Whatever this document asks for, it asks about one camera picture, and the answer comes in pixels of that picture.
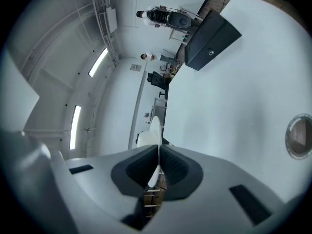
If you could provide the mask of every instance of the fluorescent light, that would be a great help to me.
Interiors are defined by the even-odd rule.
[[[69,145],[70,150],[75,149],[76,147],[76,131],[77,131],[77,126],[78,126],[78,119],[79,119],[80,111],[81,111],[81,107],[76,106],[74,110],[72,129],[70,132],[70,145]]]
[[[89,76],[93,77],[94,73],[96,72],[96,70],[98,69],[99,64],[101,63],[101,61],[103,61],[104,57],[107,54],[107,49],[104,49],[104,51],[102,52],[102,54],[99,56],[99,58],[97,59],[97,61],[94,63],[92,69],[89,72]]]

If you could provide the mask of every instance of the round knob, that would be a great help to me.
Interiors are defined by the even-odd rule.
[[[212,49],[208,49],[208,55],[212,56],[215,52]]]

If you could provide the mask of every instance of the white shirt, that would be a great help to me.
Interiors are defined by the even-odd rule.
[[[154,52],[146,52],[146,60],[147,61],[151,61],[151,57],[154,56],[155,59],[154,60],[160,60],[161,58],[161,54],[160,53],[154,53]]]
[[[154,8],[158,8],[159,6],[149,6],[147,7],[146,11],[143,12],[142,14],[142,18],[143,18],[143,22],[146,24],[146,25],[155,25],[156,23],[154,23],[153,21],[151,21],[148,17],[147,17],[147,14],[146,12],[149,11],[149,10],[152,10]]]

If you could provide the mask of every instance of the white table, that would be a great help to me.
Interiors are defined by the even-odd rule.
[[[200,71],[183,65],[170,83],[164,138],[233,162],[288,201],[303,192],[312,155],[292,158],[285,132],[312,115],[312,42],[290,16],[261,0],[221,12],[242,37]]]

